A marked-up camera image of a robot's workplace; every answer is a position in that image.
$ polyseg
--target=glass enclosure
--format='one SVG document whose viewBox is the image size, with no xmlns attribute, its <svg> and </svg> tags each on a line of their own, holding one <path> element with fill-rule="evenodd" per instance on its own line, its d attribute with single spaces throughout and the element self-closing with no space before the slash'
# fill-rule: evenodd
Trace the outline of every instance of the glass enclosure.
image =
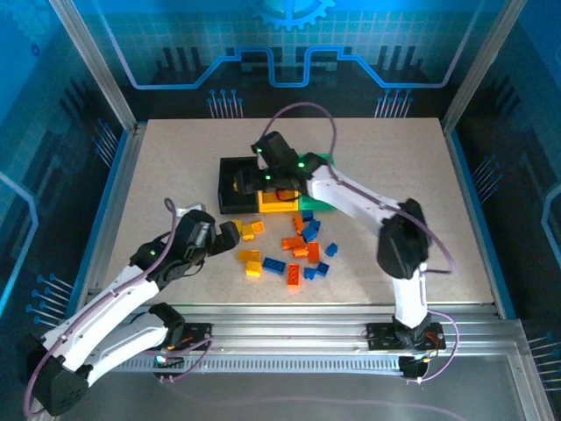
<svg viewBox="0 0 561 421">
<path fill-rule="evenodd" d="M 138 121 L 269 118 L 297 101 L 335 117 L 442 118 L 504 3 L 75 0 Z M 530 339 L 561 335 L 560 28 L 559 2 L 528 0 L 455 133 Z M 0 37 L 0 413 L 11 420 L 23 419 L 15 344 L 72 312 L 126 133 L 47 1 L 0 0 Z M 549 397 L 561 410 L 559 392 Z M 510 410 L 521 417 L 517 400 Z"/>
<path fill-rule="evenodd" d="M 270 117 L 303 99 L 336 117 L 442 117 L 503 2 L 76 5 L 147 120 Z"/>
<path fill-rule="evenodd" d="M 68 306 L 122 129 L 48 2 L 0 3 L 0 413 L 16 343 Z"/>
<path fill-rule="evenodd" d="M 457 127 L 529 339 L 561 334 L 560 19 L 560 3 L 527 2 Z"/>
</svg>

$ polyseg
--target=orange lego brick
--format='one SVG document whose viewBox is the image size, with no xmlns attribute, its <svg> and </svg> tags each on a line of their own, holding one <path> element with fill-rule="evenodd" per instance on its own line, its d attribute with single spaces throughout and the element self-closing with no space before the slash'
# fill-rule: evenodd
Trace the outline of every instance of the orange lego brick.
<svg viewBox="0 0 561 421">
<path fill-rule="evenodd" d="M 261 261 L 261 252 L 259 250 L 240 250 L 238 252 L 239 261 Z"/>
<path fill-rule="evenodd" d="M 241 234 L 242 233 L 242 220 L 241 219 L 232 219 L 231 222 L 236 224 L 236 227 L 238 228 L 238 232 Z"/>
<path fill-rule="evenodd" d="M 310 263 L 319 263 L 319 243 L 310 241 L 308 243 L 308 261 Z"/>
<path fill-rule="evenodd" d="M 294 257 L 306 257 L 308 255 L 307 247 L 295 247 L 292 249 L 292 254 Z"/>
<path fill-rule="evenodd" d="M 300 207 L 298 192 L 286 190 L 282 192 L 282 200 L 277 197 L 276 191 L 258 191 L 259 213 L 268 212 L 297 212 Z"/>
<path fill-rule="evenodd" d="M 300 285 L 300 265 L 297 263 L 288 263 L 288 281 L 289 287 L 298 287 Z"/>
<path fill-rule="evenodd" d="M 255 238 L 255 232 L 253 232 L 253 227 L 251 225 L 242 225 L 242 238 L 245 241 Z"/>
<path fill-rule="evenodd" d="M 304 229 L 304 221 L 302 221 L 302 216 L 299 213 L 296 213 L 292 217 L 292 222 L 295 224 L 295 230 L 298 235 L 302 234 L 302 230 Z"/>
<path fill-rule="evenodd" d="M 304 246 L 306 246 L 306 243 L 304 242 L 304 239 L 300 236 L 290 237 L 289 239 L 282 239 L 283 250 L 290 250 L 291 248 L 304 247 Z"/>
<path fill-rule="evenodd" d="M 248 261 L 245 264 L 245 274 L 249 276 L 256 276 L 259 278 L 261 276 L 262 269 L 263 267 L 261 266 L 260 261 Z"/>
<path fill-rule="evenodd" d="M 265 226 L 263 226 L 263 223 L 261 222 L 260 219 L 252 222 L 252 228 L 253 228 L 253 232 L 255 232 L 256 234 L 261 234 L 262 232 L 265 232 Z"/>
</svg>

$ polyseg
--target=beige work surface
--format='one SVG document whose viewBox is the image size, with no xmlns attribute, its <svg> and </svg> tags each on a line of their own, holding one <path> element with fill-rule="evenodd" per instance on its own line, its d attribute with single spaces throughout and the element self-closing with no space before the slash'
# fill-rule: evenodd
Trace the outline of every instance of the beige work surface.
<svg viewBox="0 0 561 421">
<path fill-rule="evenodd" d="M 150 120 L 132 178 L 124 215 L 111 255 L 112 281 L 138 246 L 170 227 L 164 198 L 178 207 L 203 202 L 218 223 L 261 218 L 265 232 L 254 241 L 240 241 L 228 253 L 208 258 L 202 272 L 171 283 L 153 302 L 168 303 L 393 303 L 392 284 L 376 263 L 377 239 L 339 211 L 317 212 L 322 222 L 319 243 L 339 246 L 323 260 L 327 277 L 289 289 L 286 275 L 264 272 L 245 275 L 238 250 L 259 249 L 273 257 L 307 266 L 281 250 L 281 239 L 295 234 L 291 213 L 222 216 L 218 210 L 218 169 L 221 157 L 249 156 L 265 119 Z M 275 123 L 298 153 L 329 151 L 331 128 L 322 118 L 290 118 Z M 430 228 L 450 248 L 457 275 L 428 275 L 432 303 L 491 303 L 491 290 L 470 226 L 458 182 L 435 118 L 338 118 L 336 167 L 367 188 L 397 200 L 416 199 Z M 438 248 L 430 249 L 430 268 L 446 268 Z"/>
</svg>

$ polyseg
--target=white robotic arm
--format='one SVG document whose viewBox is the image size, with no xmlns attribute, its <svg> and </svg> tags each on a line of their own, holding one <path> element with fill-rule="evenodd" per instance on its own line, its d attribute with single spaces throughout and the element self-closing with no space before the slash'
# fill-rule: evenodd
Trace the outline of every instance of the white robotic arm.
<svg viewBox="0 0 561 421">
<path fill-rule="evenodd" d="M 403 215 L 424 223 L 419 203 L 398 203 L 374 193 L 314 153 L 300 157 L 278 132 L 261 137 L 252 150 L 258 167 L 237 173 L 239 191 L 298 190 L 357 219 L 378 237 L 377 261 L 394 284 L 395 336 L 404 347 L 414 348 L 430 324 L 424 276 L 430 239 Z"/>
<path fill-rule="evenodd" d="M 357 219 L 379 237 L 383 221 L 395 216 L 395 212 L 390 211 L 388 207 L 399 208 L 398 202 L 373 193 L 345 177 L 336 169 L 333 171 L 336 173 L 338 181 L 330 174 L 327 165 L 320 166 L 312 173 L 311 180 L 307 181 L 309 196 L 326 202 L 351 218 Z M 369 196 L 376 197 L 384 206 L 376 206 L 364 196 L 345 187 L 341 181 L 363 190 Z M 428 306 L 423 273 L 426 267 L 426 263 L 421 263 L 410 279 L 392 277 L 395 295 L 394 316 L 409 328 L 417 327 L 427 317 Z"/>
<path fill-rule="evenodd" d="M 185 320 L 165 303 L 153 305 L 127 326 L 118 325 L 190 268 L 201 268 L 206 257 L 238 244 L 235 224 L 221 224 L 218 234 L 214 218 L 203 209 L 197 203 L 177 210 L 181 220 L 170 246 L 162 242 L 168 233 L 145 243 L 117 279 L 73 317 L 41 338 L 27 335 L 18 344 L 22 380 L 30 382 L 28 390 L 32 387 L 32 395 L 51 415 L 72 408 L 97 379 L 137 353 L 188 345 Z"/>
</svg>

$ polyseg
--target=black container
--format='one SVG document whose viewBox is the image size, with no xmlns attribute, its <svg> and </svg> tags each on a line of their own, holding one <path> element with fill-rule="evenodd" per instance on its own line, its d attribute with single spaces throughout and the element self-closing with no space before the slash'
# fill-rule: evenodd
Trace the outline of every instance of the black container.
<svg viewBox="0 0 561 421">
<path fill-rule="evenodd" d="M 235 174 L 247 167 L 257 168 L 257 157 L 220 158 L 218 204 L 221 215 L 259 212 L 257 193 L 242 195 L 234 190 Z"/>
</svg>

